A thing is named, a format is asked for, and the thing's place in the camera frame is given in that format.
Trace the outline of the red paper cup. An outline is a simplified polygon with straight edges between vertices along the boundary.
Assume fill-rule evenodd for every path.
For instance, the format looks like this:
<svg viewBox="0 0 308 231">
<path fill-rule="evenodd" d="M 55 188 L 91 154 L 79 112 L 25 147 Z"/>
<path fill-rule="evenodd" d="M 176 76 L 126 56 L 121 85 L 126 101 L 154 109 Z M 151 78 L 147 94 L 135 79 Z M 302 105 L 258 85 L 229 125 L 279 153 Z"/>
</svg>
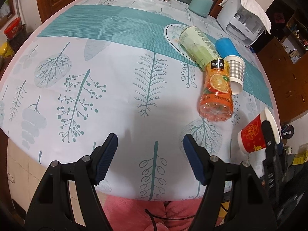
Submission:
<svg viewBox="0 0 308 231">
<path fill-rule="evenodd" d="M 264 108 L 250 123 L 238 133 L 238 143 L 245 154 L 266 148 L 266 140 L 262 132 L 262 123 L 268 121 L 276 144 L 280 143 L 280 133 L 276 121 L 269 109 Z"/>
</svg>

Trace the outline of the grey checkered paper cup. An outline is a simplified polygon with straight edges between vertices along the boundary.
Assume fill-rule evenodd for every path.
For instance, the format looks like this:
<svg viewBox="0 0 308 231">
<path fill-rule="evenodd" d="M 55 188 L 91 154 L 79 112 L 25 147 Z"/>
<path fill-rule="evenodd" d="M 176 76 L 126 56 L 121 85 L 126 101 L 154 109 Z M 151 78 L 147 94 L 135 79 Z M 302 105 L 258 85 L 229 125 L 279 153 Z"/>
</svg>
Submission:
<svg viewBox="0 0 308 231">
<path fill-rule="evenodd" d="M 230 67 L 230 85 L 233 95 L 240 94 L 244 87 L 245 62 L 236 55 L 229 55 L 224 58 Z"/>
</svg>

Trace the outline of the blue plastic cup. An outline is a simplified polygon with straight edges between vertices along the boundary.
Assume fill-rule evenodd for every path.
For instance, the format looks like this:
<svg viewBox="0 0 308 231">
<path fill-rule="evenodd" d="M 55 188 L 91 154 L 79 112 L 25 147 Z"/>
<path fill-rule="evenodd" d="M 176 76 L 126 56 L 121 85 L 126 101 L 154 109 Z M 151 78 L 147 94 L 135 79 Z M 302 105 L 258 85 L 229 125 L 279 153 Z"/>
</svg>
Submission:
<svg viewBox="0 0 308 231">
<path fill-rule="evenodd" d="M 240 56 L 233 42 L 229 38 L 220 38 L 215 42 L 218 54 L 224 59 L 227 56 Z"/>
</svg>

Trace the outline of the orange juice bottle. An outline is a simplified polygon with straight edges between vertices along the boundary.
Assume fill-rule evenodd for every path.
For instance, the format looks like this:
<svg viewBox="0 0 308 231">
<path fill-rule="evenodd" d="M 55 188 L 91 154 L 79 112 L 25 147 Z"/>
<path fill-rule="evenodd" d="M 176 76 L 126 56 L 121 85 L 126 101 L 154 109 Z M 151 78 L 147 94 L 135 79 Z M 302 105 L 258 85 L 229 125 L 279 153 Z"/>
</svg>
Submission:
<svg viewBox="0 0 308 231">
<path fill-rule="evenodd" d="M 208 121 L 227 121 L 233 114 L 230 67 L 224 59 L 214 59 L 205 66 L 204 88 L 199 114 Z"/>
</svg>

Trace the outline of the wooden shelf cabinet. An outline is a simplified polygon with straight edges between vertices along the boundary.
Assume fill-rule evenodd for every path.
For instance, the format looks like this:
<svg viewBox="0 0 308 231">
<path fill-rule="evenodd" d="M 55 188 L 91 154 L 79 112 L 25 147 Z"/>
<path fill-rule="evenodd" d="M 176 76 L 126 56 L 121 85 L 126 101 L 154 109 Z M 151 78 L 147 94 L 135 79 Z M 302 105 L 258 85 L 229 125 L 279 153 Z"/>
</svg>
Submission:
<svg viewBox="0 0 308 231">
<path fill-rule="evenodd" d="M 298 20 L 297 11 L 283 2 L 273 3 L 267 14 L 273 38 L 258 57 L 284 124 L 307 114 L 307 27 Z"/>
</svg>

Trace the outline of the white countertop appliance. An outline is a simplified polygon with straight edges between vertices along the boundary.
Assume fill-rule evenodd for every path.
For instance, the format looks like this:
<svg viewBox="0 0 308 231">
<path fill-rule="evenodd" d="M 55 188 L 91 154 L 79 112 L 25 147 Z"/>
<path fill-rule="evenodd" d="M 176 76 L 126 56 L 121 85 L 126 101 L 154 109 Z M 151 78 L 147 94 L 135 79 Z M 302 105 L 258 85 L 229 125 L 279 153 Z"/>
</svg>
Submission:
<svg viewBox="0 0 308 231">
<path fill-rule="evenodd" d="M 245 47 L 251 46 L 266 30 L 260 16 L 244 7 L 241 0 L 226 0 L 217 16 L 221 28 Z"/>
</svg>

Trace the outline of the white cloth on appliance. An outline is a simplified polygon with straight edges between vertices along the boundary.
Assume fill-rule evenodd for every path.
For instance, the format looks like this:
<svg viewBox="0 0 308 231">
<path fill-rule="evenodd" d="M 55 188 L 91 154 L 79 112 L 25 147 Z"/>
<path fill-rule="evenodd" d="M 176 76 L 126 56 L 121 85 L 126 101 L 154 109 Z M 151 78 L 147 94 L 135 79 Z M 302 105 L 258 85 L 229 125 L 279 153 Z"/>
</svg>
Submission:
<svg viewBox="0 0 308 231">
<path fill-rule="evenodd" d="M 219 6 L 224 7 L 227 0 L 222 0 L 222 2 L 219 4 Z M 262 9 L 262 7 L 259 5 L 259 3 L 255 0 L 240 0 L 240 4 L 242 7 L 244 7 L 247 11 L 251 12 L 252 14 L 256 15 L 263 25 L 266 28 L 266 31 L 270 33 L 271 31 L 271 22 L 265 13 L 265 11 Z"/>
</svg>

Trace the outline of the teal canister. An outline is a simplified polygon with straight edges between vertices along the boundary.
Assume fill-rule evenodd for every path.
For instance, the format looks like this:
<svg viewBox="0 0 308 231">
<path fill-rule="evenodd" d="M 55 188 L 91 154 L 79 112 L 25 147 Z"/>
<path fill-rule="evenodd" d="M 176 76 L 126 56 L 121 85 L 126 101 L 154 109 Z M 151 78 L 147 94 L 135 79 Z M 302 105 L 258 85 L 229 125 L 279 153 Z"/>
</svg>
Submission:
<svg viewBox="0 0 308 231">
<path fill-rule="evenodd" d="M 207 17 L 212 5 L 213 0 L 192 0 L 188 8 L 194 14 L 197 14 L 201 17 Z"/>
</svg>

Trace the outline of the red lidded container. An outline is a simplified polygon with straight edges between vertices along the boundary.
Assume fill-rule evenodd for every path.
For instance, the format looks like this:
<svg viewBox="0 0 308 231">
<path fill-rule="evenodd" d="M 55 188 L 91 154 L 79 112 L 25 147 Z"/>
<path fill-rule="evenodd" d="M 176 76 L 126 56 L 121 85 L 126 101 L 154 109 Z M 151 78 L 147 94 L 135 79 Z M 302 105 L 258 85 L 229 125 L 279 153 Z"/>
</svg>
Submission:
<svg viewBox="0 0 308 231">
<path fill-rule="evenodd" d="M 20 17 L 17 17 L 5 28 L 4 35 L 6 35 L 7 39 L 10 40 L 16 36 L 21 27 L 21 19 Z"/>
</svg>

